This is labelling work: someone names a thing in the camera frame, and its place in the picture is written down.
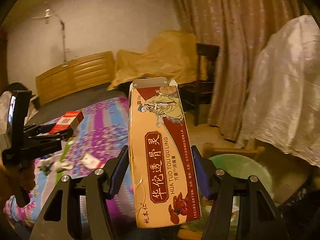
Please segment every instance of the green robe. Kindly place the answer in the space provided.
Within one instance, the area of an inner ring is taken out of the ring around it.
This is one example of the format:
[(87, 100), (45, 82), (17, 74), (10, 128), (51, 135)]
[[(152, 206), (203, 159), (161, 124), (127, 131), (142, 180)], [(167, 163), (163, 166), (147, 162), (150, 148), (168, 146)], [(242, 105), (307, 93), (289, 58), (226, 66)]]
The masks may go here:
[(165, 114), (169, 117), (179, 119), (180, 121), (183, 120), (183, 111), (179, 98), (167, 95), (159, 95), (147, 99), (144, 105), (154, 107), (155, 104), (158, 104), (157, 109), (150, 109), (150, 112), (155, 113), (157, 115)]

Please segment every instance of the headboard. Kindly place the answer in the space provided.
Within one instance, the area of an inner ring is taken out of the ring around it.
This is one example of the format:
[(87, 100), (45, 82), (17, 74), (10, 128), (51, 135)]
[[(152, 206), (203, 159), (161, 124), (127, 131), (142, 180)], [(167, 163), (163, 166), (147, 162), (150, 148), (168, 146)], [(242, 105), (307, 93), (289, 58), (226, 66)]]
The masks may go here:
[(113, 80), (115, 62), (111, 51), (78, 58), (36, 77), (40, 104)]

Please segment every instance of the silver bolt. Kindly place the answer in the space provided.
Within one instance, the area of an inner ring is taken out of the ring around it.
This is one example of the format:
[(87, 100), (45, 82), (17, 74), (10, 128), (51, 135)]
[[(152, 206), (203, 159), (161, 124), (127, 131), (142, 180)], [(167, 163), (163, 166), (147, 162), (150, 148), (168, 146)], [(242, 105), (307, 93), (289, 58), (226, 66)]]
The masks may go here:
[(219, 176), (222, 176), (225, 174), (224, 170), (223, 169), (217, 169), (216, 170), (216, 174), (219, 175)]
[(101, 175), (102, 173), (103, 173), (103, 169), (96, 169), (94, 171), (94, 174), (96, 174), (96, 175)]
[(258, 178), (256, 176), (250, 176), (250, 180), (252, 182), (257, 182), (258, 181)]
[(61, 180), (63, 181), (63, 182), (66, 182), (66, 181), (68, 181), (69, 180), (69, 176), (68, 175), (64, 175), (64, 176), (62, 176), (62, 178), (61, 178)]

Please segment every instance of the gray mattress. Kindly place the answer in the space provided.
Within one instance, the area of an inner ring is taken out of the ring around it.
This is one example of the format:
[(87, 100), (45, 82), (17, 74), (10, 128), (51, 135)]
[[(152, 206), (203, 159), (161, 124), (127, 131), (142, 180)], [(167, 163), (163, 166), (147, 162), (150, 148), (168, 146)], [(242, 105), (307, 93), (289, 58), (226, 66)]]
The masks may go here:
[(59, 98), (40, 107), (39, 112), (27, 124), (40, 125), (68, 111), (76, 111), (92, 104), (116, 97), (127, 97), (118, 90), (107, 91), (109, 83), (88, 88), (71, 95)]

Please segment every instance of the black chair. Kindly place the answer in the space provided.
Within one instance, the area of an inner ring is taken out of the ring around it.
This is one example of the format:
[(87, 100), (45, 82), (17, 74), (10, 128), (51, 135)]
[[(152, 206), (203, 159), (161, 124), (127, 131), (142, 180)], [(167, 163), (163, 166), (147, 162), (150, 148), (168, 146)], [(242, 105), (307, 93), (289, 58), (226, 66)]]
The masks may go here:
[[(194, 110), (195, 126), (199, 124), (199, 105), (207, 105), (211, 103), (214, 85), (215, 62), (219, 54), (219, 46), (197, 43), (196, 49), (198, 54), (197, 80), (179, 86), (179, 93), (183, 104), (183, 109)], [(201, 80), (201, 56), (204, 56), (207, 60), (207, 80)]]

